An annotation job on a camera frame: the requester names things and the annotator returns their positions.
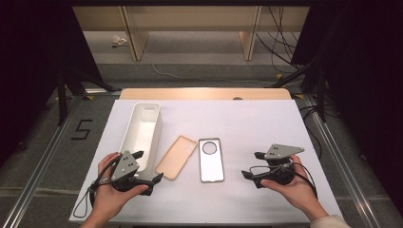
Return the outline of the person's left hand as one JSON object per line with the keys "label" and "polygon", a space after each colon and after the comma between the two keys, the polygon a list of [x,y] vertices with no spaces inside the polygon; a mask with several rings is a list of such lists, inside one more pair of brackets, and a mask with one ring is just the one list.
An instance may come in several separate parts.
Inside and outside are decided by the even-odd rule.
{"label": "person's left hand", "polygon": [[87,220],[101,225],[117,216],[124,205],[134,197],[147,190],[147,185],[138,185],[133,189],[120,192],[110,184],[101,185],[95,193],[95,202]]}

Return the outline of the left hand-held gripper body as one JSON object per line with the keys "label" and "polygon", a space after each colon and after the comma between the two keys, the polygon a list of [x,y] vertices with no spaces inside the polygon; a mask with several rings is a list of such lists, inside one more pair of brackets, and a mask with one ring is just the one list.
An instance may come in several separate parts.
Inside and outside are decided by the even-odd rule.
{"label": "left hand-held gripper body", "polygon": [[154,186],[152,186],[151,180],[140,180],[135,177],[139,168],[137,160],[126,150],[112,169],[111,185],[120,192],[127,192],[136,186],[146,185],[147,189],[142,192],[142,196],[150,196]]}

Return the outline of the black metal stand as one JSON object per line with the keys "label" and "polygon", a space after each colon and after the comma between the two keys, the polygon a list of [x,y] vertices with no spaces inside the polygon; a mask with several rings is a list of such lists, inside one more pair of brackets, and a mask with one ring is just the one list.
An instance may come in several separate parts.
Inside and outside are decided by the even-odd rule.
{"label": "black metal stand", "polygon": [[324,71],[320,61],[312,60],[307,65],[293,72],[291,75],[279,80],[273,85],[269,85],[269,88],[281,88],[299,76],[304,76],[300,89],[303,93],[315,91],[317,93],[317,113],[323,122],[326,122],[324,114],[324,95],[325,95],[325,79]]}
{"label": "black metal stand", "polygon": [[107,92],[121,91],[120,88],[105,83],[101,77],[96,78],[95,76],[86,74],[81,69],[72,66],[62,67],[57,73],[56,79],[59,104],[59,125],[62,125],[66,121],[68,114],[65,86],[67,86],[74,96],[83,96],[86,93],[83,81],[89,81]]}

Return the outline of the crumpled paper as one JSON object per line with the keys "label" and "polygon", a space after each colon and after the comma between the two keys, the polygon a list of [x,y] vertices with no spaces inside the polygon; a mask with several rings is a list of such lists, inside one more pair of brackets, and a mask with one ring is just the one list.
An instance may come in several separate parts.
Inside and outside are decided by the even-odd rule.
{"label": "crumpled paper", "polygon": [[114,35],[112,37],[112,46],[114,48],[119,48],[119,47],[127,47],[128,46],[128,42],[125,38],[122,38],[118,35]]}

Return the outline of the black curtain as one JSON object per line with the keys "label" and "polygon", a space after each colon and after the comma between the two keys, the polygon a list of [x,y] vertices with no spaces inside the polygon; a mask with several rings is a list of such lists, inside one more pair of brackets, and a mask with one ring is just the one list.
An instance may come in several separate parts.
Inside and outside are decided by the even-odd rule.
{"label": "black curtain", "polygon": [[361,153],[403,214],[403,0],[312,0],[297,61],[332,37],[325,76]]}
{"label": "black curtain", "polygon": [[72,0],[0,0],[0,166],[60,83],[102,80]]}

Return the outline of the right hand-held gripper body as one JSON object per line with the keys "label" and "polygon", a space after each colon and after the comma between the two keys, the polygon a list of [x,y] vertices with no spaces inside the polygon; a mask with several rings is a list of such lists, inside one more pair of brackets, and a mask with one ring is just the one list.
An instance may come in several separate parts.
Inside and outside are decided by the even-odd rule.
{"label": "right hand-held gripper body", "polygon": [[268,151],[263,154],[263,159],[268,163],[270,169],[267,174],[263,175],[263,179],[281,185],[290,183],[295,177],[295,168],[291,156],[304,151],[303,147],[272,144]]}

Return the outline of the beige wooden desk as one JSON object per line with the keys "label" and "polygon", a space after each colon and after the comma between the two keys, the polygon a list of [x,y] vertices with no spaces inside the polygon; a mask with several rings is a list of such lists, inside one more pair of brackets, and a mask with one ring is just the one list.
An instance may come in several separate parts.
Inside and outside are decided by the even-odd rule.
{"label": "beige wooden desk", "polygon": [[259,31],[301,32],[307,7],[75,7],[84,31],[123,31],[135,61],[151,31],[236,31],[250,61]]}

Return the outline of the white table mat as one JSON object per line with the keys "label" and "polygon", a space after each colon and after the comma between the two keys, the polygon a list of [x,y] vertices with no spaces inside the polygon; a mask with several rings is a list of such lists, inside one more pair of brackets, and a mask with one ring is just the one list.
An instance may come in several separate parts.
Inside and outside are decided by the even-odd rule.
{"label": "white table mat", "polygon": [[299,157],[310,171],[318,199],[328,213],[340,209],[317,158],[297,105],[292,100],[160,100],[161,159],[181,135],[221,142],[224,179],[201,180],[199,154],[193,152],[174,180],[162,180],[151,196],[129,201],[114,218],[133,225],[273,225],[302,224],[307,218],[279,193],[259,189],[242,171],[259,164],[256,152],[274,143],[302,148]]}

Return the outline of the person's right hand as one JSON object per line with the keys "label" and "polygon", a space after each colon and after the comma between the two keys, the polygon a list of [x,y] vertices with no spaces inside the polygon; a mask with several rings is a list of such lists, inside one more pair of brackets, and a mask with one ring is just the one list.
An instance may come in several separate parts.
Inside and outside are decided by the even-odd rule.
{"label": "person's right hand", "polygon": [[328,216],[311,186],[299,176],[295,176],[287,185],[278,184],[273,180],[262,180],[260,184],[282,194],[291,205],[302,211],[310,221]]}

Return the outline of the white storage box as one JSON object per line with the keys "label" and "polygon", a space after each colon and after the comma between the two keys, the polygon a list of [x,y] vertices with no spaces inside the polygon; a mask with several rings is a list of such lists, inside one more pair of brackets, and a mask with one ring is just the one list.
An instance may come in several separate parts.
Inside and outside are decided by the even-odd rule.
{"label": "white storage box", "polygon": [[136,162],[140,165],[136,177],[151,180],[155,174],[155,158],[162,132],[161,107],[156,103],[137,103],[134,105],[130,121],[125,131],[121,152],[144,154]]}

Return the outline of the wooden table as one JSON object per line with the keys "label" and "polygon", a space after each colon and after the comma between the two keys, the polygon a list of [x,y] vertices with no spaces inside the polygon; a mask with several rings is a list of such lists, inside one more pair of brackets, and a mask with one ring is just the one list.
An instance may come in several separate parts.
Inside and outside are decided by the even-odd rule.
{"label": "wooden table", "polygon": [[291,100],[285,88],[126,88],[121,100]]}

